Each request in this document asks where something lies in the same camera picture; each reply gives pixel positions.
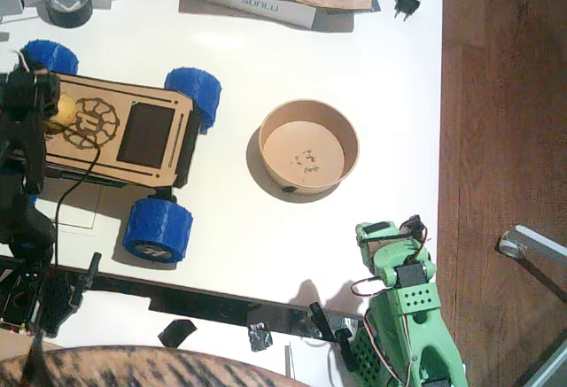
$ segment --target blue rubber tire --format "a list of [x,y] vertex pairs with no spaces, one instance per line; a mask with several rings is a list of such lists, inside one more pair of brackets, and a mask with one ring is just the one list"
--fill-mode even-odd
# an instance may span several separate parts
[[176,263],[185,257],[192,223],[191,213],[176,203],[140,199],[132,205],[122,244],[141,259]]
[[23,49],[34,62],[40,62],[50,71],[76,75],[79,59],[62,44],[50,40],[27,42]]
[[202,118],[201,133],[213,126],[222,89],[216,77],[197,68],[176,68],[167,75],[165,89],[181,92],[197,103]]

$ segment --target yellow object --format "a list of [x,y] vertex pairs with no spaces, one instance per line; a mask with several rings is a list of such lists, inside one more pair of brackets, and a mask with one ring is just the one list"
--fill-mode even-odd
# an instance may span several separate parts
[[58,113],[45,121],[47,132],[52,135],[61,133],[66,127],[71,126],[77,115],[77,103],[66,93],[62,93],[59,97],[57,108]]

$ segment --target paper bowl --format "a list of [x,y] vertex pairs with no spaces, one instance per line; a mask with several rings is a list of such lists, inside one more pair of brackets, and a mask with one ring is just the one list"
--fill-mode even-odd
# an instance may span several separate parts
[[358,138],[346,117],[311,99],[278,106],[264,120],[260,154],[269,175],[287,192],[318,194],[342,182],[358,158]]

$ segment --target gear engraving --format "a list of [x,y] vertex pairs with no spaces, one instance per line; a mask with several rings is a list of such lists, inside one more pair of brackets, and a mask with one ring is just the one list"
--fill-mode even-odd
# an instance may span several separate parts
[[92,142],[102,147],[112,141],[119,125],[120,120],[112,105],[99,97],[84,97],[77,101],[74,131],[67,129],[63,136],[75,148],[88,150],[95,148]]

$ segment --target wooden floor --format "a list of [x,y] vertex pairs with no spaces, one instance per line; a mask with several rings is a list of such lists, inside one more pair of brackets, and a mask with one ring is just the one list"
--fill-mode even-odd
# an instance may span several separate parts
[[[494,246],[517,223],[567,244],[567,0],[444,0],[443,36],[444,317],[470,386],[521,385],[567,329],[567,299]],[[565,268],[531,261],[567,287]]]

